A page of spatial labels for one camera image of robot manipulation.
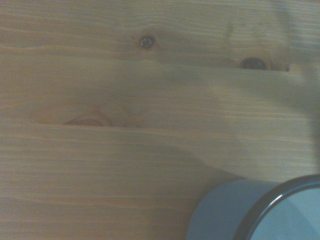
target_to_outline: pine wood surface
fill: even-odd
[[[0,3],[0,238],[182,240],[225,181],[318,173],[319,15],[297,0]]]

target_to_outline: wood knot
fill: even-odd
[[[64,123],[65,125],[83,125],[83,126],[97,126],[97,127],[111,127],[113,124],[110,119],[102,114],[99,110],[95,110],[83,114],[77,118]]]
[[[144,49],[150,49],[155,44],[156,40],[153,36],[147,35],[143,36],[140,40],[140,46]]]
[[[265,61],[257,57],[245,58],[240,65],[243,69],[267,70]]]

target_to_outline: mug rim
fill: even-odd
[[[300,176],[279,184],[249,209],[237,227],[233,240],[250,240],[259,223],[275,206],[296,193],[317,188],[320,188],[320,174]]]

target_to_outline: light wood surface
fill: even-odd
[[[319,15],[296,0],[3,1],[0,238],[182,240],[225,181],[318,173]]]

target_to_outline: wooden plank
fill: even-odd
[[[317,173],[319,15],[297,0],[2,2],[0,238],[182,240],[225,181]],[[240,69],[250,57],[282,71]]]

